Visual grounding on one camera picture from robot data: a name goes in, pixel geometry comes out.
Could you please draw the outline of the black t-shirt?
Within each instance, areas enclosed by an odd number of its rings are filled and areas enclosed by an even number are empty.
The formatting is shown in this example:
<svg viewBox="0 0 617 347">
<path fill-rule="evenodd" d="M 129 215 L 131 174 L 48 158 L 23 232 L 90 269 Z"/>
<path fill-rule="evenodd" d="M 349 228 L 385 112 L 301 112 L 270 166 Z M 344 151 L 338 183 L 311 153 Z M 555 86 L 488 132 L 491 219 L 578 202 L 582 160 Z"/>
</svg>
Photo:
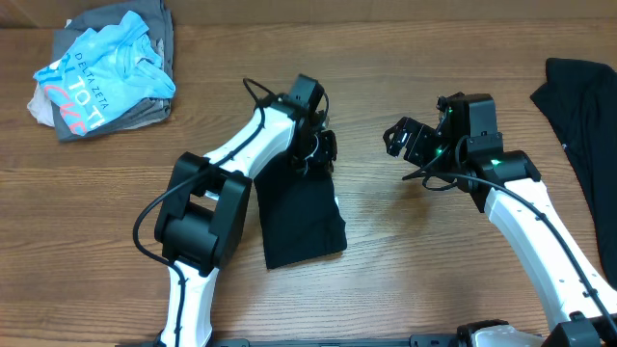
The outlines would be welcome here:
<svg viewBox="0 0 617 347">
<path fill-rule="evenodd" d="M 298 173 L 283 152 L 257 175 L 255 188 L 268 269 L 347 248 L 346 223 L 327 171 Z"/>
</svg>

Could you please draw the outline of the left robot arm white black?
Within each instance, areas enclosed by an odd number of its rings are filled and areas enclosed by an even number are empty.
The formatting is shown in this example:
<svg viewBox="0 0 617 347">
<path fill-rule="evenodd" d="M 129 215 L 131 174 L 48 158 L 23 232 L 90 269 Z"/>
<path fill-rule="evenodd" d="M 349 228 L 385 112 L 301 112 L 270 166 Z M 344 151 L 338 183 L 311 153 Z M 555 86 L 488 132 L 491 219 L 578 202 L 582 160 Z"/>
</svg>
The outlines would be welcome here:
<svg viewBox="0 0 617 347">
<path fill-rule="evenodd" d="M 335 134 L 321 93 L 268 94 L 251 120 L 204 156 L 174 164 L 154 238 L 170 273 L 168 318 L 157 346 L 208 346 L 216 280 L 240 243 L 250 193 L 257 192 L 268 267 L 337 253 L 346 246 L 331 173 Z"/>
</svg>

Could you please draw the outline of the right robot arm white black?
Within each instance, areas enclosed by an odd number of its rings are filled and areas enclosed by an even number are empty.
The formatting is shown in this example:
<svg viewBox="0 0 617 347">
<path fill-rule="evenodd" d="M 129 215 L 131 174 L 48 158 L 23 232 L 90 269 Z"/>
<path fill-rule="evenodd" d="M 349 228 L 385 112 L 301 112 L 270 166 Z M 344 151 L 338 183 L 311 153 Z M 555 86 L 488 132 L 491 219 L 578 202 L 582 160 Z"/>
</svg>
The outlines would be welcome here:
<svg viewBox="0 0 617 347">
<path fill-rule="evenodd" d="M 529 157 L 507 151 L 496 121 L 441 119 L 432 128 L 408 117 L 384 132 L 387 154 L 416 165 L 411 179 L 439 178 L 470 195 L 523 266 L 545 313 L 546 337 L 508 324 L 464 327 L 464 346 L 613 346 L 616 291 L 598 275 L 560 220 Z"/>
</svg>

